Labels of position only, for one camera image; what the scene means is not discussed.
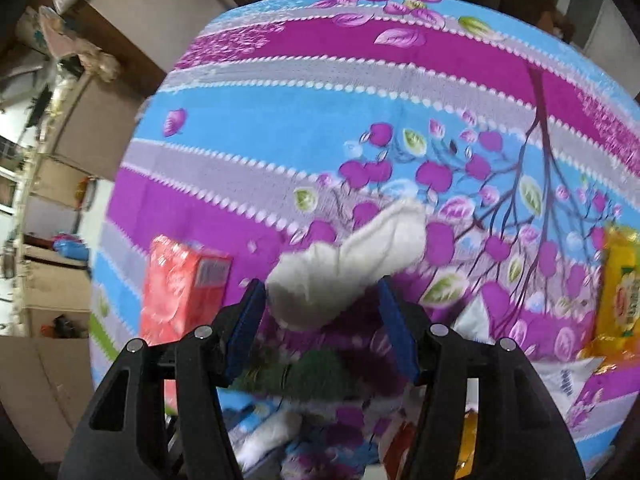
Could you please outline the white tissue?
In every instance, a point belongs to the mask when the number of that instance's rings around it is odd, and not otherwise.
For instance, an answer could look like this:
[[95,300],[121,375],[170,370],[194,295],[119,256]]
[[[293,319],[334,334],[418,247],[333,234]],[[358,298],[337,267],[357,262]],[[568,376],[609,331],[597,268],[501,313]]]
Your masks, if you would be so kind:
[[425,207],[396,200],[341,244],[282,255],[266,279],[270,313],[288,330],[318,330],[381,278],[418,263],[425,246]]

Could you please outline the kitchen counter cabinets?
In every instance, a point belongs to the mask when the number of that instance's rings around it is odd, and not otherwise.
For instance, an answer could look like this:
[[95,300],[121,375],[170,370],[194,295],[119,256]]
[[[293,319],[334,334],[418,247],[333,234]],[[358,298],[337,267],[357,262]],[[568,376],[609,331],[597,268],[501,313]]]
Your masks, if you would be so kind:
[[13,304],[1,323],[5,335],[31,334],[35,309],[87,309],[90,286],[82,264],[55,254],[31,262],[27,239],[51,246],[55,235],[76,228],[89,184],[114,181],[143,104],[113,55],[68,30],[47,6],[38,20],[53,55],[51,96],[36,144],[26,153],[14,228],[3,239],[14,259]]

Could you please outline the red tissue packet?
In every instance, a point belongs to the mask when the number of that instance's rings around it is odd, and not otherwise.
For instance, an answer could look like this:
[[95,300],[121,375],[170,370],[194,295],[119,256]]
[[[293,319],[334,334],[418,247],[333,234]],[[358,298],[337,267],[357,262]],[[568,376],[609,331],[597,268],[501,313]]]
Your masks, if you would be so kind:
[[231,265],[223,252],[155,237],[143,283],[141,338],[151,346],[167,344],[212,322],[224,303]]

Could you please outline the orange snack packet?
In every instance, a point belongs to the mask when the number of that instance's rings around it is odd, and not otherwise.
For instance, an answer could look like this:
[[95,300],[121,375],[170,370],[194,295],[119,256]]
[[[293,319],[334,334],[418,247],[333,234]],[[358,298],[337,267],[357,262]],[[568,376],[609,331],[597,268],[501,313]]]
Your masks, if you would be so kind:
[[445,479],[464,479],[472,474],[476,438],[477,411],[467,410],[463,416],[463,426],[458,440],[450,436],[436,437],[434,434],[420,431],[419,424],[405,415],[394,415],[390,424],[378,441],[378,457],[389,479],[400,479],[408,464],[413,448],[418,448],[416,456],[426,454],[431,458],[451,457],[449,450],[457,450],[457,465],[453,476]]

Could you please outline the yellow snack bag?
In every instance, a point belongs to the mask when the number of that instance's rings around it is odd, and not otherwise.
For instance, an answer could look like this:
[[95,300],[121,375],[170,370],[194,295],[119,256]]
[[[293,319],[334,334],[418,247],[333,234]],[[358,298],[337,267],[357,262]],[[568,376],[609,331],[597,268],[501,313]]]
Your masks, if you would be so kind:
[[639,355],[639,231],[609,223],[593,337],[579,355],[610,360]]

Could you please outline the colourful floral tablecloth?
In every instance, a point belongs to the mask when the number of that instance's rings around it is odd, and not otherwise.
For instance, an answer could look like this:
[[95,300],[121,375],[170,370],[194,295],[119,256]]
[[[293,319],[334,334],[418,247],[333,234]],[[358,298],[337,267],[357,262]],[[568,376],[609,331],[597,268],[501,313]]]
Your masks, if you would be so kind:
[[[152,97],[93,267],[101,379],[140,336],[152,240],[232,257],[238,301],[287,252],[341,243],[393,200],[426,209],[396,276],[442,324],[481,299],[491,338],[581,360],[604,231],[639,223],[639,107],[573,48],[459,0],[264,0],[211,21]],[[568,412],[588,474],[615,448],[637,364],[598,367]]]

